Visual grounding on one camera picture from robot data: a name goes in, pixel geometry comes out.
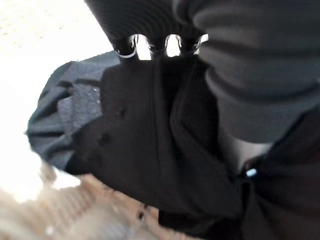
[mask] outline black jacket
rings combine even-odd
[[[258,161],[255,176],[231,175],[219,154],[217,100],[206,86],[206,68],[197,56],[132,61],[107,68],[101,82],[82,79],[77,83],[84,86],[78,88],[71,84],[70,96],[99,89],[99,99],[95,94],[82,98],[99,103],[95,107],[100,113],[70,131],[68,149],[73,152],[63,169],[93,173],[110,187],[159,208],[162,225],[193,236],[319,239],[319,108],[305,114]],[[83,114],[88,106],[94,104],[73,105],[73,120],[76,112],[82,112],[76,119],[90,115]],[[35,150],[41,137],[55,136],[48,129],[41,134],[32,130],[57,111],[43,109],[40,101],[29,122]]]

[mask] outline dark gray textured fabric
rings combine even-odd
[[[99,81],[117,65],[114,51],[59,67],[46,83],[31,116],[27,135],[32,149],[65,170],[74,156],[72,134],[101,115]]]
[[[319,1],[174,2],[180,19],[208,34],[199,56],[227,133],[272,143],[320,104]]]

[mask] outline black fabric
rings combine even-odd
[[[26,131],[32,149],[42,159],[69,173],[88,172],[75,156],[72,134],[102,114],[99,81],[107,67],[118,63],[111,51],[66,63],[52,73]]]
[[[76,154],[105,184],[159,208],[166,227],[214,240],[319,239],[319,108],[258,161],[257,175],[233,176],[219,157],[206,67],[194,56],[108,68],[102,116],[73,135]]]
[[[273,143],[320,104],[319,1],[173,2],[180,20],[208,34],[199,56],[227,133]]]

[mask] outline fold of fabric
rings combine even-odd
[[[42,159],[62,170],[87,172],[79,165],[68,168],[76,158],[72,134],[101,115],[99,81],[106,68],[118,63],[112,51],[54,71],[26,131],[31,148]]]

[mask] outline gray sleeve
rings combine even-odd
[[[208,33],[199,56],[227,133],[272,143],[319,105],[320,2],[187,0],[175,8]]]

